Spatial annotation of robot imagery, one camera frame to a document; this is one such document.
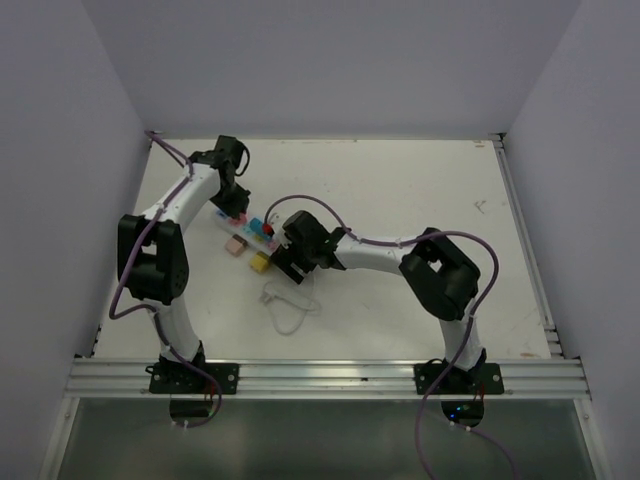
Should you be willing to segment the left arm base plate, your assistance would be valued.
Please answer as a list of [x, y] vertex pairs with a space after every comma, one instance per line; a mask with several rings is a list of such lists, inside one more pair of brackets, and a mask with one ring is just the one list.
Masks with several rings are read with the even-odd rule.
[[[237, 391], [240, 366], [237, 363], [206, 363], [202, 370], [217, 381], [215, 392], [222, 395], [234, 395]], [[170, 362], [163, 365], [157, 362], [145, 367], [150, 375], [149, 392], [151, 394], [188, 395], [212, 392], [212, 383], [203, 374], [196, 373], [183, 364]]]

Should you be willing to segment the blue plug adapter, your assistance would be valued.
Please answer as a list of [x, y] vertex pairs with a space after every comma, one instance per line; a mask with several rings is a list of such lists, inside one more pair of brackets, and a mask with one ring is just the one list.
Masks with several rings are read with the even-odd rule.
[[265, 236], [267, 232], [264, 230], [263, 222], [258, 218], [252, 218], [249, 221], [249, 228], [256, 234]]

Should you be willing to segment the aluminium right side rail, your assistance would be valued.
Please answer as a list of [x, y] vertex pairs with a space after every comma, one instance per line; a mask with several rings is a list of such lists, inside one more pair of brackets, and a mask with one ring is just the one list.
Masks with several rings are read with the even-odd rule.
[[492, 134], [490, 136], [490, 139], [494, 147], [506, 194], [509, 199], [509, 205], [523, 250], [525, 263], [529, 272], [529, 278], [533, 287], [537, 307], [539, 313], [541, 314], [542, 327], [545, 332], [551, 357], [553, 359], [564, 359], [565, 355], [560, 336], [549, 307], [549, 302], [540, 275], [538, 262], [531, 244], [530, 235], [527, 229], [527, 225], [507, 159], [505, 149], [505, 134]]

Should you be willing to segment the aluminium front rail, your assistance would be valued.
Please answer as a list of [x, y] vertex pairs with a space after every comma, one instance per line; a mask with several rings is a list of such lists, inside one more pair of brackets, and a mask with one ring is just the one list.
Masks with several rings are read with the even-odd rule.
[[[149, 359], [89, 358], [74, 361], [67, 398], [166, 398], [153, 390], [157, 377]], [[214, 360], [220, 384], [231, 399], [416, 400], [435, 379], [415, 360]], [[582, 400], [591, 395], [578, 360], [502, 360], [484, 365], [474, 385], [460, 391], [446, 384], [432, 399]]]

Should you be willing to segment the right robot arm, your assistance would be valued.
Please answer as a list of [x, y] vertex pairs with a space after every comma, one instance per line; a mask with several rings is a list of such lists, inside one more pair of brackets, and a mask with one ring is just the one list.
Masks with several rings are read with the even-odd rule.
[[423, 309], [440, 323], [449, 387], [464, 393], [480, 382], [486, 349], [475, 314], [487, 293], [479, 290], [478, 266], [450, 240], [453, 231], [428, 228], [411, 240], [365, 239], [346, 227], [328, 231], [301, 210], [277, 234], [279, 246], [271, 260], [297, 284], [317, 268], [365, 269], [404, 278]]

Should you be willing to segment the white power strip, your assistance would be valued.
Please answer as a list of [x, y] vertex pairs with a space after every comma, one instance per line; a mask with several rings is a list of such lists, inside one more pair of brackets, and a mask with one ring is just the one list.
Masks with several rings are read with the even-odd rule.
[[229, 223], [230, 217], [225, 215], [219, 209], [215, 211], [213, 218], [222, 230], [230, 235], [237, 235], [243, 238], [248, 243], [248, 246], [256, 251], [263, 252], [264, 254], [271, 256], [279, 247], [279, 245], [273, 242], [267, 235], [263, 236], [256, 234], [249, 228], [249, 221], [252, 218], [258, 218], [255, 215], [247, 214], [248, 223], [242, 227], [232, 226]]

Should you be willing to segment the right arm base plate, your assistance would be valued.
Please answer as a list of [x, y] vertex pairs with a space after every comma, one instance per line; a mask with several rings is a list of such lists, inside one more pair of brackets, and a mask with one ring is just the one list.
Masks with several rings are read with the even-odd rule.
[[[413, 379], [416, 392], [424, 395], [447, 367], [447, 363], [432, 359], [413, 365]], [[497, 363], [480, 359], [469, 371], [453, 367], [431, 390], [435, 395], [502, 395], [505, 387], [502, 372]]]

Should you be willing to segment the brown plug adapter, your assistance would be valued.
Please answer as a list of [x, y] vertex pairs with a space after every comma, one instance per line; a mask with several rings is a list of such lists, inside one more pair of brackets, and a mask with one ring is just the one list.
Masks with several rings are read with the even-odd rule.
[[233, 257], [242, 255], [248, 247], [248, 243], [241, 237], [234, 235], [225, 243], [225, 250]]

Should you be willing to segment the aluminium rail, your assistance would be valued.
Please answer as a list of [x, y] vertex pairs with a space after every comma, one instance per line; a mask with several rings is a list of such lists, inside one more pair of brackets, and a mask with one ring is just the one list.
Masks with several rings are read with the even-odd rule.
[[509, 205], [523, 250], [525, 263], [529, 272], [529, 278], [533, 287], [537, 307], [539, 313], [541, 314], [542, 327], [545, 332], [551, 357], [553, 359], [564, 359], [565, 355], [560, 336], [549, 307], [549, 302], [540, 275], [538, 262], [531, 244], [530, 235], [527, 229], [527, 225], [507, 159], [505, 149], [505, 134], [492, 134], [490, 136], [490, 139], [494, 147], [506, 194], [509, 199]]
[[[89, 358], [74, 361], [67, 398], [166, 398], [153, 390], [157, 377], [149, 359]], [[415, 360], [214, 360], [220, 384], [231, 399], [416, 400], [435, 379]], [[446, 384], [432, 399], [582, 400], [591, 395], [578, 360], [502, 360], [484, 365], [474, 385], [460, 391]]]

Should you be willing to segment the yellow plug adapter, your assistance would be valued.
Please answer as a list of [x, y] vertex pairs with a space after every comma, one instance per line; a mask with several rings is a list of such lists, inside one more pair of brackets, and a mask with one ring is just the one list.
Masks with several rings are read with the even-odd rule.
[[256, 253], [249, 261], [250, 268], [258, 274], [265, 273], [271, 265], [268, 255], [263, 252]]

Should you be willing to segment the pink plug adapter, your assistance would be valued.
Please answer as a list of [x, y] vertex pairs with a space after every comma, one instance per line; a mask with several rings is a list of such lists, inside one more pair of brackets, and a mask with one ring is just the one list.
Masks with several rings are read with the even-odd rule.
[[237, 218], [230, 217], [229, 223], [234, 227], [242, 227], [248, 223], [247, 215], [241, 213]]

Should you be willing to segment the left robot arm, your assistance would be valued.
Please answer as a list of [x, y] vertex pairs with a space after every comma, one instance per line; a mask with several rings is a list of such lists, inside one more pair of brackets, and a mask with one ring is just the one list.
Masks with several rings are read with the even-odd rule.
[[235, 137], [221, 135], [211, 150], [189, 156], [147, 133], [152, 142], [184, 162], [176, 183], [140, 215], [118, 222], [116, 286], [108, 316], [121, 319], [137, 310], [151, 316], [161, 343], [161, 357], [177, 363], [172, 379], [185, 392], [201, 390], [208, 379], [202, 343], [191, 325], [184, 300], [190, 268], [183, 234], [210, 202], [239, 220], [249, 206], [250, 191], [236, 178], [246, 171], [250, 153]]

